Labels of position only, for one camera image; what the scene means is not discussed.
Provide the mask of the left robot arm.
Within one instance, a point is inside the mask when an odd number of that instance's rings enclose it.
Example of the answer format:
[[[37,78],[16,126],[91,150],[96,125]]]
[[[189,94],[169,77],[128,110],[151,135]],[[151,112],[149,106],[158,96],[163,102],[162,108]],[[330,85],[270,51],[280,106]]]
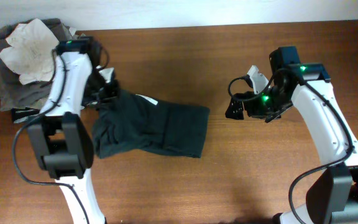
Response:
[[[52,87],[40,113],[23,129],[35,159],[60,187],[74,223],[106,223],[91,180],[94,149],[80,118],[84,107],[100,108],[119,96],[114,72],[101,74],[106,49],[92,37],[60,42],[52,50]]]

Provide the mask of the dark green t-shirt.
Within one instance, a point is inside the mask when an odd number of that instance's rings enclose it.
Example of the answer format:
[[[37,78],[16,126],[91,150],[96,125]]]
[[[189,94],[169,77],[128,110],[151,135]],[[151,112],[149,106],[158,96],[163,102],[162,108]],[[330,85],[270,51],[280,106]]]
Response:
[[[162,156],[202,155],[210,113],[205,106],[181,105],[121,90],[98,112],[92,137],[100,159],[134,149]]]

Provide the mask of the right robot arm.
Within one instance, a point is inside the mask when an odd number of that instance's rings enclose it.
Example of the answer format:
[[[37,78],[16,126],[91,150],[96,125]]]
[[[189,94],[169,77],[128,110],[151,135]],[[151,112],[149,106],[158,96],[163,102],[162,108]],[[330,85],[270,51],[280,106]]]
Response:
[[[256,66],[242,77],[250,90],[231,94],[226,117],[271,122],[296,108],[321,163],[316,168],[320,177],[307,191],[306,202],[276,214],[272,221],[358,223],[358,140],[340,110],[324,65],[301,62],[294,46],[279,47],[269,61],[270,78]]]

